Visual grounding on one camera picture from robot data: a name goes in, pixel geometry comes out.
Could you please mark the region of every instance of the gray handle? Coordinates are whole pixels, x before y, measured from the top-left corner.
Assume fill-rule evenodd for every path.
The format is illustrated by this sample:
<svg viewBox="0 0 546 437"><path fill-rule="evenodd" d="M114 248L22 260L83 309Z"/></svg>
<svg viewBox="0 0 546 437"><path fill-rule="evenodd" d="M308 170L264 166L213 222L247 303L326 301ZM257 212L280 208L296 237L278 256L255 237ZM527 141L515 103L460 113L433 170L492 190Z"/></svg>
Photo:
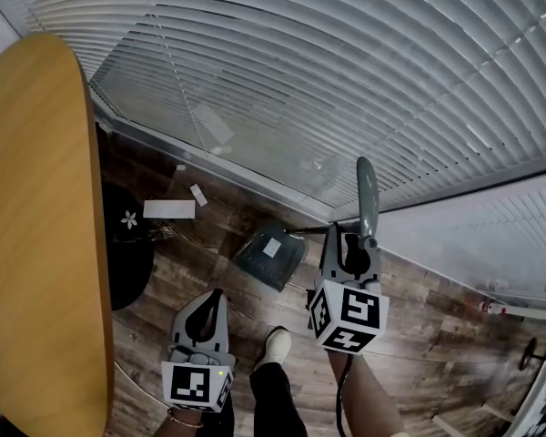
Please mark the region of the gray handle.
<svg viewBox="0 0 546 437"><path fill-rule="evenodd" d="M379 224L379 183L376 180L374 167L365 157L358 158L356 176L360 209L360 246L362 246L367 239L376 238Z"/></svg>

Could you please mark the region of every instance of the white flower logo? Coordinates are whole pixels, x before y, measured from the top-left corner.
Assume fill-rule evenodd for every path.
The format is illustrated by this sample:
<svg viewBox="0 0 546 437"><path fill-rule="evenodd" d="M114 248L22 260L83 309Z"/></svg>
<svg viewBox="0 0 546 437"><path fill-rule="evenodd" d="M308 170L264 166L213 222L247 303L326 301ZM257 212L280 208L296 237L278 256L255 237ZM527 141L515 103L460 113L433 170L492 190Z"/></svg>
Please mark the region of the white flower logo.
<svg viewBox="0 0 546 437"><path fill-rule="evenodd" d="M130 215L129 210L126 210L126 217L121 219L121 223L126 223L128 229L131 229L132 226L136 227L136 212Z"/></svg>

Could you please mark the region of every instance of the bracelet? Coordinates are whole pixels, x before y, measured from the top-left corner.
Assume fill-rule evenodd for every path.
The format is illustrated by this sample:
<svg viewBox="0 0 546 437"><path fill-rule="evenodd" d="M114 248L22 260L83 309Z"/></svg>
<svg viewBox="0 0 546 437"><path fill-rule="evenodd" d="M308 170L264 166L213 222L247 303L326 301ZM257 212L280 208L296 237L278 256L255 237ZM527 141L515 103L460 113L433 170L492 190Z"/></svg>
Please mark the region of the bracelet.
<svg viewBox="0 0 546 437"><path fill-rule="evenodd" d="M191 427L192 429L200 429L201 427L204 427L204 424L202 422L200 424L190 424L188 422L180 421L174 414L172 414L172 410L177 410L177 408L168 408L167 417L170 421L177 422L178 424L182 424L186 427Z"/></svg>

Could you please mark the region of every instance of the paper scrap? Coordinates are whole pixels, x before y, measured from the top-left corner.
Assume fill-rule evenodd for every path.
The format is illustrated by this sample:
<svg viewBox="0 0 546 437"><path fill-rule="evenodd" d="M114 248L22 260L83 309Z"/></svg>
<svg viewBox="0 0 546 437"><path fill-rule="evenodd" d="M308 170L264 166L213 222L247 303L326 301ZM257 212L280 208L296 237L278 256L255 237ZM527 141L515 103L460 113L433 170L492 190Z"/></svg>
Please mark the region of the paper scrap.
<svg viewBox="0 0 546 437"><path fill-rule="evenodd" d="M198 204L200 204L200 207L203 207L206 204L208 204L207 199L204 197L204 194L202 194L202 191L200 190L198 185L191 186L190 191L192 191L192 194L194 194L194 197L197 199Z"/></svg>
<svg viewBox="0 0 546 437"><path fill-rule="evenodd" d="M233 148L231 146L216 146L210 149L210 152L212 152L215 156L219 156L220 154L230 154L233 151Z"/></svg>
<svg viewBox="0 0 546 437"><path fill-rule="evenodd" d="M267 243L265 249L263 249L263 252L267 254L270 258L274 258L280 247L281 243L276 239L272 238L269 240L269 243Z"/></svg>
<svg viewBox="0 0 546 437"><path fill-rule="evenodd" d="M210 134L221 144L225 144L229 139L235 136L228 125L217 113L206 104L198 104L192 111L196 119L202 123Z"/></svg>
<svg viewBox="0 0 546 437"><path fill-rule="evenodd" d="M146 219L193 219L194 200L147 200L144 202Z"/></svg>

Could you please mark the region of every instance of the wrist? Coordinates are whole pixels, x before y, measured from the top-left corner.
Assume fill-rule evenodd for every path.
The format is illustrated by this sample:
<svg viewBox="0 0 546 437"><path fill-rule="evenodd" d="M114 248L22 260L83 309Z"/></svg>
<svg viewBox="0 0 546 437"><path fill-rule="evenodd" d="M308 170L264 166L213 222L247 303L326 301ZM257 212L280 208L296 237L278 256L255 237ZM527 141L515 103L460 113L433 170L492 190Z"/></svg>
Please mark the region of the wrist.
<svg viewBox="0 0 546 437"><path fill-rule="evenodd" d="M328 350L329 364L331 365L331 369L333 370L334 377L336 377L337 381L339 381L339 378L341 377L342 372L346 367L346 363L348 362L348 356L350 355L348 355L347 353ZM361 356L359 355L352 356L352 364L350 366L351 368L353 368L355 364L358 364L358 361L360 361L361 358Z"/></svg>
<svg viewBox="0 0 546 437"><path fill-rule="evenodd" d="M178 408L170 408L167 411L168 418L175 424L189 424L189 427L199 426L202 421L202 412L192 412L190 410L179 410Z"/></svg>

